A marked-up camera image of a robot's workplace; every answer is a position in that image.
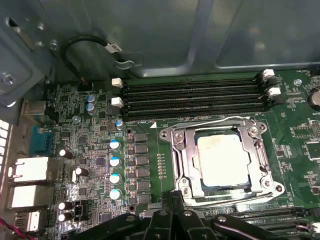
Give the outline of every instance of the cable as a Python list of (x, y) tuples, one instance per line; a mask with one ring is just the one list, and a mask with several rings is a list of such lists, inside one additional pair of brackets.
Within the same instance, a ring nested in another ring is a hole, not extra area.
[[(69, 40), (67, 40), (60, 48), (60, 57), (64, 63), (64, 65), (78, 78), (80, 79), (82, 82), (84, 83), (88, 83), (87, 80), (81, 76), (81, 74), (79, 73), (78, 69), (75, 67), (75, 65), (72, 64), (72, 62), (70, 62), (68, 60), (67, 57), (67, 50), (70, 46), (72, 46), (73, 44), (79, 43), (79, 42), (84, 42), (84, 41), (88, 41), (88, 42), (93, 42), (93, 43), (97, 43), (103, 47), (106, 47), (109, 43), (104, 40), (101, 37), (98, 36), (94, 36), (94, 35), (80, 35), (80, 36), (75, 36), (70, 38)], [(113, 58), (117, 61), (122, 61), (121, 56), (117, 53), (114, 52), (111, 54), (113, 56)]]
[(26, 235), (24, 232), (22, 232), (19, 228), (17, 228), (14, 225), (8, 224), (5, 220), (0, 218), (0, 224), (3, 226), (6, 226), (8, 229), (14, 231), (16, 234), (18, 234), (21, 238), (27, 239), (27, 240), (35, 240), (32, 236)]

